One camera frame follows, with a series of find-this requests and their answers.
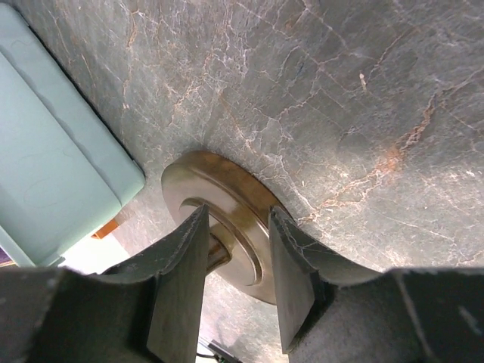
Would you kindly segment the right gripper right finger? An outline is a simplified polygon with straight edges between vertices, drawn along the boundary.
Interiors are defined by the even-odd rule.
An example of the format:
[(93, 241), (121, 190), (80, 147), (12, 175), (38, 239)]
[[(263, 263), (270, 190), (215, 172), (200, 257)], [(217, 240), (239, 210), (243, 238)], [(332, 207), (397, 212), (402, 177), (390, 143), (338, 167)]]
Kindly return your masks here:
[(269, 212), (269, 240), (281, 348), (287, 354), (327, 311), (339, 288), (369, 281), (378, 272), (323, 245), (279, 206)]

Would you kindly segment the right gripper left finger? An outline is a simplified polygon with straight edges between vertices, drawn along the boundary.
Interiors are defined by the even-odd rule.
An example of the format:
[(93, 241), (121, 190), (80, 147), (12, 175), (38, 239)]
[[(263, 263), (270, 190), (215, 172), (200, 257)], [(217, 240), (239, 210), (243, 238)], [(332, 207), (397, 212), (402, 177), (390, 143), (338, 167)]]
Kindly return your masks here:
[(153, 282), (143, 345), (162, 362), (194, 362), (209, 249), (209, 209), (199, 206), (172, 233), (104, 276), (122, 283)]

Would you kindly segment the wooden compartment tray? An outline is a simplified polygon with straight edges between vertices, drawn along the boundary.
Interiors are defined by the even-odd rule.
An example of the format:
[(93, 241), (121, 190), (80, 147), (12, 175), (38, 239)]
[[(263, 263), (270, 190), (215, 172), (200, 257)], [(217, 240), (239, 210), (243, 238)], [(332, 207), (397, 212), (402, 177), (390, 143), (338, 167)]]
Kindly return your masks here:
[(119, 224), (115, 219), (111, 219), (107, 224), (105, 224), (103, 227), (98, 229), (93, 235), (92, 238), (101, 240), (105, 238), (107, 235), (111, 234), (114, 230), (116, 230), (119, 227)]

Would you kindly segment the teal plastic basket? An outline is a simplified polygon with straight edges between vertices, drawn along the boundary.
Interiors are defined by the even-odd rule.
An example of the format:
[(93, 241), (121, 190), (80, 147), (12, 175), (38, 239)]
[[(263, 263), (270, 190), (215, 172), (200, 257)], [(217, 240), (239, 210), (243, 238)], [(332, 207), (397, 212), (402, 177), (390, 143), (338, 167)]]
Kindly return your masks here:
[(1, 6), (1, 249), (58, 264), (144, 187), (144, 173), (39, 41)]

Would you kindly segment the cream mannequin head stand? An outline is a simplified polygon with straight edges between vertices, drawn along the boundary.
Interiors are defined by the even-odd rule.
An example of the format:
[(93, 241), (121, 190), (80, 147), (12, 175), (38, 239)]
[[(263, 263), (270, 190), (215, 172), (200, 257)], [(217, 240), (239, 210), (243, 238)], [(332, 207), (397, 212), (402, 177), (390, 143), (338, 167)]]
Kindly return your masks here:
[(209, 209), (207, 271), (255, 299), (275, 304), (269, 212), (276, 196), (243, 167), (218, 154), (196, 150), (168, 165), (163, 198), (176, 223), (196, 208)]

